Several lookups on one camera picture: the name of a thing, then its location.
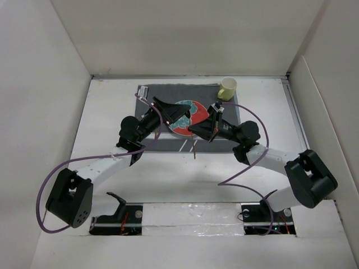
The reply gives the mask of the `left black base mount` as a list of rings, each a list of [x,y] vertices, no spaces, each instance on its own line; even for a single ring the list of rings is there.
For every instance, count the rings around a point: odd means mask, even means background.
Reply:
[[[93,217],[89,227],[90,235],[98,236],[138,236],[142,235],[142,203],[127,203],[123,198],[113,192],[107,195],[115,198],[118,207],[112,215]]]

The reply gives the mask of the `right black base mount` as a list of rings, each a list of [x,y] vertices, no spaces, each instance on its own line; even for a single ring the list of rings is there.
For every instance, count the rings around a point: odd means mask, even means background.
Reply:
[[[287,234],[296,235],[292,211],[285,208],[272,213],[271,219],[269,208],[263,201],[243,203],[237,219],[243,223],[245,235]]]

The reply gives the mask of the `yellow-green mug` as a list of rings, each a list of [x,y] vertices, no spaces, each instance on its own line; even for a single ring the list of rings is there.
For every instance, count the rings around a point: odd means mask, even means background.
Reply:
[[[224,77],[220,82],[220,89],[217,97],[224,101],[229,101],[236,93],[237,81],[233,77]]]

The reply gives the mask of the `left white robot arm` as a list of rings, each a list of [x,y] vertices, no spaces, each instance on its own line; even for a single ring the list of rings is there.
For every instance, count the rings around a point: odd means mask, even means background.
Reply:
[[[152,132],[160,134],[163,124],[170,125],[183,116],[190,117],[190,105],[169,104],[158,98],[152,103],[144,97],[137,96],[137,99],[148,105],[149,110],[142,119],[134,116],[122,119],[119,141],[108,155],[91,156],[92,163],[77,170],[66,168],[71,161],[65,161],[46,177],[50,180],[57,174],[45,208],[64,221],[68,228],[78,228],[89,217],[95,188],[141,158],[149,148],[142,144],[148,135]]]

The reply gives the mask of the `grey striped cloth placemat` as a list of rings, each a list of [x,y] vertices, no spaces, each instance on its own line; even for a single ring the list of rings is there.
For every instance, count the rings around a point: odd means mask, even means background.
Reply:
[[[153,97],[159,100],[175,104],[182,100],[198,101],[207,109],[209,106],[218,101],[217,94],[220,86],[218,84],[142,84],[138,85],[137,92],[140,86],[147,86],[148,101],[153,101]],[[215,138],[213,142],[209,143],[206,140],[194,135],[196,140],[196,153],[229,153],[236,143],[223,138]],[[150,151],[154,152],[184,152],[189,153],[192,148],[192,140],[190,137],[180,136],[173,133],[169,126],[162,125],[162,133],[160,138]]]

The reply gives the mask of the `copper spoon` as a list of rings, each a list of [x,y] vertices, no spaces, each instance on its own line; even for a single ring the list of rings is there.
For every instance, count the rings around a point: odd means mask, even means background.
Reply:
[[[194,160],[196,160],[196,149],[195,149],[195,145],[196,145],[196,140],[194,139],[194,136],[191,135],[191,140],[192,140],[192,148],[191,151],[194,155]]]

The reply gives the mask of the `white foam front board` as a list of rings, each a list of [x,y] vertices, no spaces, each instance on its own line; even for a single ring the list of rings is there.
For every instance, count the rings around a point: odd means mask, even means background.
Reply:
[[[120,225],[114,226],[113,235],[91,235],[90,220],[78,229],[68,229],[58,234],[40,235],[37,247],[90,249],[99,244],[118,244],[125,248],[160,247],[174,244],[194,247],[209,243],[212,247],[233,249],[289,249],[341,248],[348,240],[333,201],[322,201],[316,208],[295,207],[291,210],[292,221],[282,221],[292,226],[295,233],[288,235],[277,231],[261,235],[263,229],[246,235],[246,225],[240,221],[241,203],[144,203],[142,206],[141,235],[122,236]]]

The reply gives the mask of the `red and teal round plate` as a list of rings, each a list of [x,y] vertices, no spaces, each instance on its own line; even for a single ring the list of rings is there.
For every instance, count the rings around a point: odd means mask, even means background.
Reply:
[[[172,123],[169,126],[169,129],[173,133],[180,136],[185,136],[185,137],[193,136],[194,134],[188,130],[188,127],[192,124],[197,124],[205,120],[209,116],[209,113],[207,112],[207,108],[204,107],[202,104],[200,104],[198,101],[193,101],[193,100],[182,100],[176,102],[176,104],[190,105],[191,117],[187,118],[185,115],[182,116],[179,120]]]

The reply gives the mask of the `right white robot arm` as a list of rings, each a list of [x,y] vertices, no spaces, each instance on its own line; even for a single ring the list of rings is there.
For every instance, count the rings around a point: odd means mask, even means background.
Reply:
[[[275,190],[262,199],[259,214],[264,220],[271,221],[290,207],[314,208],[337,189],[337,180],[315,151],[292,153],[271,149],[268,144],[261,145],[256,122],[248,120],[238,126],[232,125],[222,118],[223,110],[220,103],[211,105],[209,116],[188,129],[208,142],[221,137],[237,143],[232,149],[234,156],[248,169],[259,166],[287,177],[288,187]]]

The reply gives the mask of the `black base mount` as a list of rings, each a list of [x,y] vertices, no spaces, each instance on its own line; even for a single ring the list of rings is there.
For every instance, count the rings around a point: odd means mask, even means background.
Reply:
[[[243,203],[237,219],[243,223],[245,235],[287,234],[296,235],[292,211],[285,208],[272,213],[271,219],[269,208],[263,201]]]
[[[138,236],[142,235],[142,203],[127,203],[123,198],[113,192],[107,195],[115,198],[118,207],[112,215],[93,217],[89,227],[90,235],[98,236]]]

